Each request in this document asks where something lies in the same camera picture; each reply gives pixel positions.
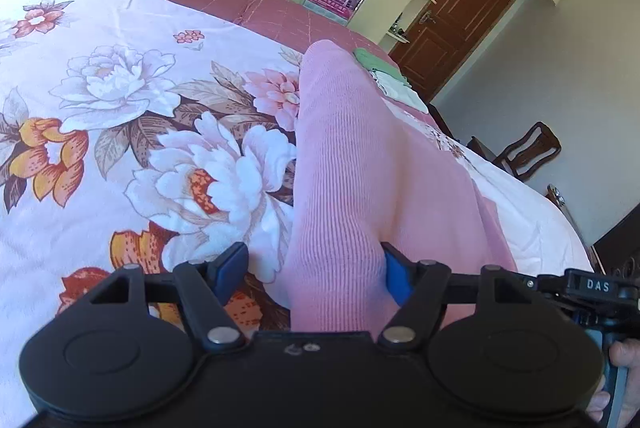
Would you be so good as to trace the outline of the right hand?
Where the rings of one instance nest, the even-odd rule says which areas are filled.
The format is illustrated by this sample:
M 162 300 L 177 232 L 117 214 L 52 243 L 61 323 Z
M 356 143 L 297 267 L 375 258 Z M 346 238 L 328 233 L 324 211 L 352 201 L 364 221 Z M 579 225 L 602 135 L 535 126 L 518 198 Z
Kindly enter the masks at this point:
M 625 367 L 627 381 L 622 408 L 618 424 L 620 428 L 628 427 L 640 408 L 640 344 L 638 340 L 627 339 L 623 342 L 616 341 L 610 348 L 611 364 L 617 367 Z M 604 409 L 608 406 L 611 396 L 603 390 L 605 379 L 601 378 L 596 393 L 591 398 L 587 414 L 595 421 L 600 422 Z

